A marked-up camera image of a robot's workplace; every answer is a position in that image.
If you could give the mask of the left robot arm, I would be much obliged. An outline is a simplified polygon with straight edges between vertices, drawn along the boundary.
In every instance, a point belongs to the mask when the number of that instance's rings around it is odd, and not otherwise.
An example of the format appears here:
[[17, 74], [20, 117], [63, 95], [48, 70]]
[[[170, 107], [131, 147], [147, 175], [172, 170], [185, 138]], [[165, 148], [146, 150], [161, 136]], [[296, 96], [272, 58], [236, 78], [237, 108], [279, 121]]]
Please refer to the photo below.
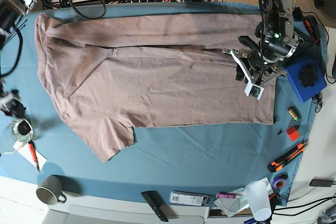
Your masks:
[[277, 62], [291, 57], [299, 46], [299, 35], [294, 29], [295, 0], [258, 0], [261, 22], [255, 29], [259, 42], [248, 36], [238, 37], [239, 42], [250, 49], [240, 53], [252, 83], [266, 83], [266, 77], [275, 72]]

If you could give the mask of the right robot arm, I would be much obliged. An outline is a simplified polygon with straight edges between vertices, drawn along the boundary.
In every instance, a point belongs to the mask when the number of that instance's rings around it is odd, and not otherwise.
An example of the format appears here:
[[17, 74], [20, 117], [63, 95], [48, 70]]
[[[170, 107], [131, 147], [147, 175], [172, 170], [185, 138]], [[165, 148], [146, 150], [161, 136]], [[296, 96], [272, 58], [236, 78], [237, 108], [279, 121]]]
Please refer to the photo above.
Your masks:
[[19, 39], [18, 53], [12, 68], [1, 73], [1, 111], [6, 116], [14, 118], [23, 118], [26, 108], [19, 101], [18, 90], [5, 92], [3, 90], [3, 79], [12, 74], [17, 68], [23, 49], [23, 36], [15, 24], [19, 16], [28, 15], [40, 0], [1, 0], [1, 48], [4, 47], [6, 36], [12, 31], [16, 33]]

